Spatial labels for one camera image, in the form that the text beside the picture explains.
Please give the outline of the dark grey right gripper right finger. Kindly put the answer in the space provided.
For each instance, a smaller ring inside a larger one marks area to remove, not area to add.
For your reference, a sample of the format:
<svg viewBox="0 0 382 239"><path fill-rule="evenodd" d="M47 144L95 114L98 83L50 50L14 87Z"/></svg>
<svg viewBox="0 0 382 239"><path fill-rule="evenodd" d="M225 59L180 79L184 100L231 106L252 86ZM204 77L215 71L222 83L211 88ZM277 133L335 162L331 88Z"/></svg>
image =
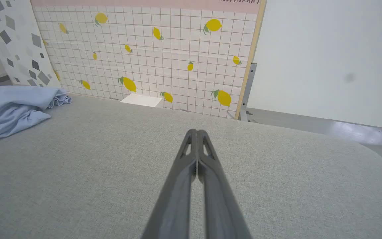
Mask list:
<svg viewBox="0 0 382 239"><path fill-rule="evenodd" d="M253 239L204 130L197 131L197 175L204 188L206 239Z"/></svg>

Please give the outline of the white rectangular block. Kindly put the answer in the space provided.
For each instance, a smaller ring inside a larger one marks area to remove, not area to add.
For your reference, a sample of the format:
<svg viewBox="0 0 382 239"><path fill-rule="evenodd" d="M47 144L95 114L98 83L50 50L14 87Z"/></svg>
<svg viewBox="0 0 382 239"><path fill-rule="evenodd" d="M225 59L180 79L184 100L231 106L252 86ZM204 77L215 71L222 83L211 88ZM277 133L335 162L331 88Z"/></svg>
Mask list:
<svg viewBox="0 0 382 239"><path fill-rule="evenodd" d="M139 94L129 94L122 103L141 105L147 107L163 108L163 100L159 97L151 97Z"/></svg>

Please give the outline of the lemon print tile backdrop panel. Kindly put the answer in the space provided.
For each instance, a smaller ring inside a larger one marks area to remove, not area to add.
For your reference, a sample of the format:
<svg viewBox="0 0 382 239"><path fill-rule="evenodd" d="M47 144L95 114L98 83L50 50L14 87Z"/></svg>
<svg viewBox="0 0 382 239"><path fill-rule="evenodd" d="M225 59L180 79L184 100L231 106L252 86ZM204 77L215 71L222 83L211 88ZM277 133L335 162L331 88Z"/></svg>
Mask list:
<svg viewBox="0 0 382 239"><path fill-rule="evenodd" d="M31 0L62 88L238 118L267 0Z"/></svg>

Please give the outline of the grey terrazzo pattern panel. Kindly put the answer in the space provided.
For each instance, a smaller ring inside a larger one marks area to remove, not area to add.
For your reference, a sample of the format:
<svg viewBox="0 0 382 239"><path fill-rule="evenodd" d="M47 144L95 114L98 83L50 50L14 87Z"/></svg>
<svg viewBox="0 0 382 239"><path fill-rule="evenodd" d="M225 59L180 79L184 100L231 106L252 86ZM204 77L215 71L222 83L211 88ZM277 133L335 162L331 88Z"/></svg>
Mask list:
<svg viewBox="0 0 382 239"><path fill-rule="evenodd" d="M14 86L61 88L30 0L0 0L0 60Z"/></svg>

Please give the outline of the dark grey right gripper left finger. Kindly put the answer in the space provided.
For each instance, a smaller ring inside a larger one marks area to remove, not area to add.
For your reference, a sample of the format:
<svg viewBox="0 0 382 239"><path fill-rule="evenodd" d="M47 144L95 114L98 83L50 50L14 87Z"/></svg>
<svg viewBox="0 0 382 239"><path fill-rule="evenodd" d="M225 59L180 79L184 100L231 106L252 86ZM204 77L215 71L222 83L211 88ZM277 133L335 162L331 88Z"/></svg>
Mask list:
<svg viewBox="0 0 382 239"><path fill-rule="evenodd" d="M141 239L189 239L191 183L197 167L197 130L185 134Z"/></svg>

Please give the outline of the light blue and white garment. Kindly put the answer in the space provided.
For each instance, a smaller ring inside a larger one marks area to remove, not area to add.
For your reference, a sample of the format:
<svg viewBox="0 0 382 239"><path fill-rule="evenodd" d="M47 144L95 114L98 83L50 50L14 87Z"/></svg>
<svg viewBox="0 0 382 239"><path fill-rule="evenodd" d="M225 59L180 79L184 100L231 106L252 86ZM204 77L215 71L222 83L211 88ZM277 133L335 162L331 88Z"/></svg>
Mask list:
<svg viewBox="0 0 382 239"><path fill-rule="evenodd" d="M0 138L36 126L50 118L45 110L70 104L67 91L39 86L0 86Z"/></svg>

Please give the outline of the grey fabric sofa cushion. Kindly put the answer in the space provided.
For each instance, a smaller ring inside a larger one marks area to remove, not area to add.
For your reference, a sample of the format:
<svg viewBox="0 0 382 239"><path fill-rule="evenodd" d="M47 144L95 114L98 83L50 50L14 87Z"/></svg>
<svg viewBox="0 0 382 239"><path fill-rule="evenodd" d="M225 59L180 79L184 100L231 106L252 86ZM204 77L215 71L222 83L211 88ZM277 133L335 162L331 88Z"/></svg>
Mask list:
<svg viewBox="0 0 382 239"><path fill-rule="evenodd" d="M253 238L382 239L382 157L352 141L73 95L0 139L0 239L138 239L189 129Z"/></svg>

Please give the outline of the grey metal panel stand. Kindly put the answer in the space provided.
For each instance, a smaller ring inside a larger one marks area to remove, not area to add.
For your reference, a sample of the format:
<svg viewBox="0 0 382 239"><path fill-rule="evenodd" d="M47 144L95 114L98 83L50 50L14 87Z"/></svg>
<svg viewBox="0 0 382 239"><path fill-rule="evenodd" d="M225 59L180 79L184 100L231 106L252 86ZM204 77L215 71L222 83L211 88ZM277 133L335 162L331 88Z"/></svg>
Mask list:
<svg viewBox="0 0 382 239"><path fill-rule="evenodd" d="M245 87L243 87L244 93L243 93L243 99L242 99L242 103L240 106L239 117L238 117L238 119L240 121L250 122L250 120L248 119L247 104L248 104L248 99L250 96L250 91L251 91L251 87L253 84L254 75L256 72L257 65L258 65L257 63L251 63L249 75L246 78L247 79L246 85L245 85Z"/></svg>

